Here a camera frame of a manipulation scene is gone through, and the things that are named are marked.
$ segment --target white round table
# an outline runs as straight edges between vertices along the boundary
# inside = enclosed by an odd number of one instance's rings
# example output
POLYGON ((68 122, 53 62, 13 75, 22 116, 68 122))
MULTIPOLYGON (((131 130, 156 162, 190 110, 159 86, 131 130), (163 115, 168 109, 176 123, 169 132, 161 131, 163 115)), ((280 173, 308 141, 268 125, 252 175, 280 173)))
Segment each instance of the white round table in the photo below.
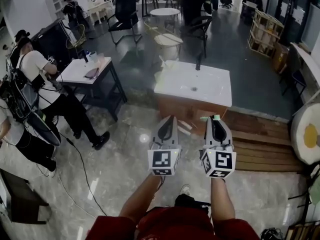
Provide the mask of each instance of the white round table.
POLYGON ((175 8, 159 8, 150 11, 153 16, 173 16, 179 14, 180 11, 175 8))

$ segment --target cardboard box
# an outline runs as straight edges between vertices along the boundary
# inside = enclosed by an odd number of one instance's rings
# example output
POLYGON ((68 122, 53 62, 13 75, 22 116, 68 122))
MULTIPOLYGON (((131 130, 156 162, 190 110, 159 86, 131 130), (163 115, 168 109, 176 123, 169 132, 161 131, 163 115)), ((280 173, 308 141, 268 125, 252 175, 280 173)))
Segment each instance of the cardboard box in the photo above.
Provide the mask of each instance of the cardboard box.
POLYGON ((287 56, 289 53, 289 50, 287 47, 280 43, 275 43, 275 52, 272 59, 272 65, 276 72, 280 72, 281 69, 284 67, 287 61, 287 56))

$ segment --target black chair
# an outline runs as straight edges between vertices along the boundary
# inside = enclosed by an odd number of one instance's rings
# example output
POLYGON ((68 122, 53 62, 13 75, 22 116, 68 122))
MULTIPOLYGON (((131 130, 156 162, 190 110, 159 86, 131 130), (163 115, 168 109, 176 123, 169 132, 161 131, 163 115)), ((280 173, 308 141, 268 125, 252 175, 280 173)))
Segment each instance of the black chair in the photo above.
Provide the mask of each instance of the black chair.
POLYGON ((222 3, 220 6, 223 7, 223 8, 230 9, 231 6, 233 6, 232 0, 220 0, 220 2, 222 3))
POLYGON ((204 57, 207 57, 207 30, 212 21, 212 16, 200 16, 195 18, 190 25, 181 28, 181 38, 192 37, 203 41, 204 57))
POLYGON ((297 101, 300 98, 301 94, 303 93, 303 91, 305 90, 307 85, 306 85, 306 81, 300 71, 300 69, 302 68, 302 63, 299 58, 298 52, 292 45, 290 47, 285 66, 286 66, 286 68, 281 74, 280 83, 284 79, 286 79, 287 87, 283 91, 282 95, 285 95, 285 93, 287 92, 287 90, 290 87, 296 88, 297 85, 299 84, 302 86, 302 90, 300 91, 299 96, 295 100, 295 101, 297 101))
POLYGON ((136 0, 116 0, 115 14, 107 19, 107 23, 109 26, 108 31, 111 34, 113 43, 117 45, 122 40, 122 38, 133 36, 133 40, 137 44, 142 38, 142 34, 136 34, 134 30, 134 25, 137 24, 138 21, 136 0), (118 21, 110 26, 110 19, 113 17, 116 17, 118 21), (112 32, 121 30, 132 30, 132 34, 125 34, 121 36, 117 41, 115 41, 112 32))

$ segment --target glossy floor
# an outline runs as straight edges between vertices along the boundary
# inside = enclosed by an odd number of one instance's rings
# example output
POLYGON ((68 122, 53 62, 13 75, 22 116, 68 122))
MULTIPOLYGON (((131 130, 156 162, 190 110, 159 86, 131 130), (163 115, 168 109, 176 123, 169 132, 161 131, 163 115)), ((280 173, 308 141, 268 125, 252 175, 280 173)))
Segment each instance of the glossy floor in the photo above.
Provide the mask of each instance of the glossy floor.
MULTIPOLYGON (((59 128, 80 150, 92 191, 102 209, 110 216, 117 216, 127 198, 148 175, 147 150, 151 131, 160 120, 155 109, 124 104, 114 123, 109 114, 100 108, 92 108, 89 118, 96 131, 106 129, 111 139, 100 150, 91 148, 87 137, 82 134, 75 140, 63 118, 59 128)), ((179 132, 182 158, 177 173, 167 177, 164 185, 151 204, 172 206, 183 184, 191 186, 191 195, 198 201, 210 201, 210 179, 205 177, 199 160, 199 148, 203 138, 186 136, 179 132)), ((12 240, 83 240, 94 223, 91 216, 101 215, 86 183, 85 173, 77 151, 64 139, 56 159, 59 175, 65 189, 78 208, 66 194, 58 173, 55 177, 41 176, 36 165, 28 161, 14 146, 2 145, 0 167, 19 177, 28 179, 31 186, 47 201, 51 216, 46 225, 11 223, 1 214, 5 230, 12 240)), ((297 206, 301 199, 288 201, 288 197, 305 190, 305 182, 295 173, 259 173, 236 171, 226 180, 237 218, 247 220, 260 234, 265 228, 286 228, 297 222, 302 213, 297 206)))
MULTIPOLYGON (((138 16, 141 16, 141 10, 138 11, 138 16)), ((170 19, 153 17, 149 19, 149 24, 152 27, 163 27, 164 20, 170 19)), ((181 16, 174 20, 175 29, 172 26, 169 26, 169 29, 178 33, 182 24, 181 16)), ((233 106, 290 120, 299 107, 299 104, 293 102, 296 93, 289 90, 282 96, 286 85, 284 82, 279 84, 280 78, 274 71, 271 60, 248 48, 250 28, 250 25, 245 25, 240 20, 240 14, 236 12, 226 9, 214 11, 207 30, 207 57, 203 57, 201 63, 230 72, 233 106)), ((155 73, 161 70, 161 63, 155 63, 160 62, 159 54, 165 60, 179 57, 182 62, 195 63, 195 56, 203 47, 201 41, 187 38, 182 45, 180 56, 175 47, 160 49, 146 32, 142 19, 139 19, 136 26, 137 32, 143 35, 137 46, 132 37, 124 38, 115 46, 105 22, 96 25, 95 29, 96 34, 91 35, 98 38, 88 40, 85 47, 112 58, 127 93, 152 93, 156 82, 155 73)), ((126 31, 114 32, 114 39, 117 40, 125 33, 126 31)))

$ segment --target black shoe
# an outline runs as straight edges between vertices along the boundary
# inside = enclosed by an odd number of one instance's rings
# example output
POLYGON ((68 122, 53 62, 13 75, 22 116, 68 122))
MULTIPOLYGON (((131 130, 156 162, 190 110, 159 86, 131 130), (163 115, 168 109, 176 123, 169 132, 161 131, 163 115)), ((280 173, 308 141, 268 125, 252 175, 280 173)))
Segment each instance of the black shoe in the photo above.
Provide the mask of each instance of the black shoe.
POLYGON ((73 136, 74 136, 77 140, 79 140, 80 137, 81 137, 81 131, 79 131, 79 132, 74 132, 74 133, 73 133, 73 136))
POLYGON ((99 139, 99 142, 97 144, 93 144, 92 146, 95 150, 100 150, 102 146, 108 142, 110 139, 110 132, 106 131, 104 134, 99 136, 99 139))

